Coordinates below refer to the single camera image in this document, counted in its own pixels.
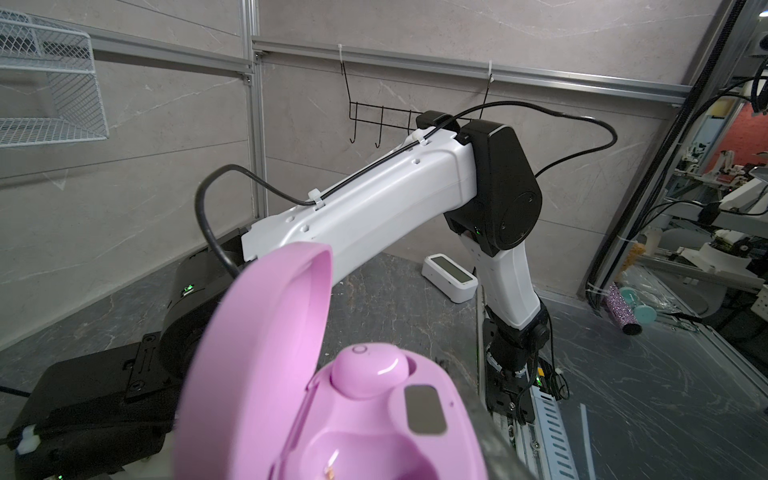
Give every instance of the aluminum rail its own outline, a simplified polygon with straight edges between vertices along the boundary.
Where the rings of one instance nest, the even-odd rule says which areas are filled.
[[[102,30],[101,28],[88,27],[61,20],[51,20],[63,25],[77,28],[91,36],[91,44],[94,51],[103,51],[132,57],[149,58],[159,61],[170,61],[182,65],[196,67],[215,68],[217,70],[234,71],[241,74],[249,74],[251,61],[246,58],[232,57],[213,53],[212,51],[188,48],[174,45],[164,41],[150,40],[148,38],[134,37],[116,31]]]
[[[251,40],[253,41],[253,50],[255,51],[326,58],[329,60],[339,59],[338,45],[306,41],[284,41],[260,35],[254,35],[251,37]],[[342,48],[342,52],[344,61],[354,63],[427,71],[459,77],[488,78],[488,63],[478,61],[411,55],[392,51],[347,47],[345,45]],[[509,67],[497,64],[493,64],[492,67],[494,81],[558,88],[561,90],[584,91],[638,100],[660,101],[675,105],[682,104],[690,90],[690,87],[687,85],[663,84],[652,81],[631,80],[630,78],[608,77],[605,75]]]

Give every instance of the metal bracket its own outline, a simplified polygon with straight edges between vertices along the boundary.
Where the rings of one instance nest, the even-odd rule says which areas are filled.
[[[160,334],[161,332],[148,333],[141,339],[131,370],[131,378],[125,390],[127,402],[177,383],[160,363]]]

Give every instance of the wire mesh basket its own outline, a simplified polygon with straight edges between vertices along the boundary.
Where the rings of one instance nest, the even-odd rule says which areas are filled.
[[[109,135],[91,37],[0,8],[0,147],[104,140]]]

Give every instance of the cable clip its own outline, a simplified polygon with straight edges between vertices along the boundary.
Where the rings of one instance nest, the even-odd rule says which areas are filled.
[[[320,195],[320,190],[315,188],[311,190],[307,195],[310,196],[311,201],[315,202],[315,210],[320,210],[321,208],[325,207],[326,202],[323,201],[323,196]]]
[[[429,143],[429,140],[424,138],[424,135],[422,135],[418,130],[414,131],[411,136],[414,140],[417,140],[421,145],[427,145]]]
[[[16,453],[19,455],[32,453],[38,449],[38,445],[40,445],[40,437],[35,435],[35,426],[27,425],[22,430],[22,440],[16,447]]]
[[[627,243],[640,243],[637,240],[629,240],[628,238],[619,237],[618,235],[616,236],[616,238],[618,238],[619,240],[623,240]]]

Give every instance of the display screen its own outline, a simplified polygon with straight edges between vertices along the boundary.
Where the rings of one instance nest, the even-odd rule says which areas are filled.
[[[457,279],[459,283],[467,283],[469,280],[472,280],[469,275],[462,272],[462,270],[454,265],[451,260],[448,260],[442,255],[433,257],[432,261],[437,263],[437,266],[448,272],[448,275]]]
[[[431,385],[406,386],[406,416],[408,428],[418,435],[442,435],[448,429],[440,397]]]

